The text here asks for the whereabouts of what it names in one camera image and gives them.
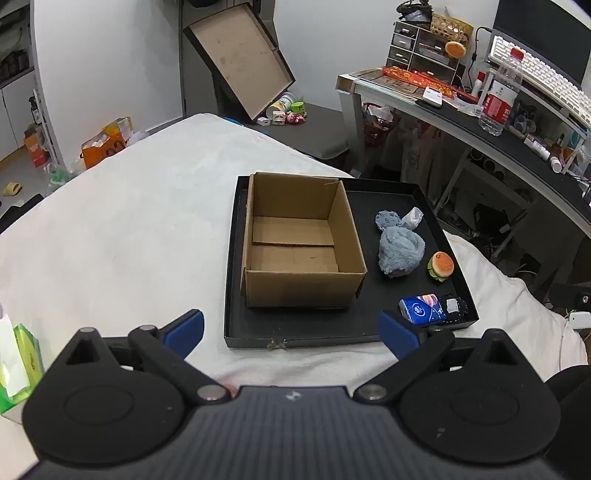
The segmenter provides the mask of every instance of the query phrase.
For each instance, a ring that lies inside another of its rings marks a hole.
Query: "white keyboard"
[[[495,63],[508,62],[511,49],[514,47],[524,53],[521,62],[524,80],[559,105],[566,107],[584,126],[591,128],[591,99],[542,60],[498,35],[493,40],[488,58]]]

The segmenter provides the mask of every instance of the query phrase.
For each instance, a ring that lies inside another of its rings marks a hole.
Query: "red cap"
[[[523,60],[523,52],[518,48],[513,47],[511,49],[511,56],[519,59],[519,61]]]

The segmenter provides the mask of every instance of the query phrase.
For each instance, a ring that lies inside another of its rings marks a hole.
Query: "white bedsheet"
[[[383,344],[226,347],[233,195],[236,177],[255,171],[345,176],[263,134],[196,115],[105,160],[0,235],[3,307],[44,338],[46,362],[82,326],[121,336],[199,308],[205,336],[187,360],[207,375],[236,386],[357,387],[395,362]],[[506,330],[544,380],[587,363],[580,337],[521,280],[505,277],[464,240],[448,238],[480,315],[459,335]],[[0,419],[0,478],[19,475],[34,459],[21,427]]]

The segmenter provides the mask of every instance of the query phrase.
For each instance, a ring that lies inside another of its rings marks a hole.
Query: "computer monitor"
[[[578,85],[583,81],[591,30],[551,0],[499,0],[494,29],[529,47]]]

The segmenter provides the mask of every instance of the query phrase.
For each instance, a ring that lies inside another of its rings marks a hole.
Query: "blue tissue pack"
[[[447,314],[433,293],[420,297],[407,297],[398,303],[402,316],[415,325],[446,320]]]

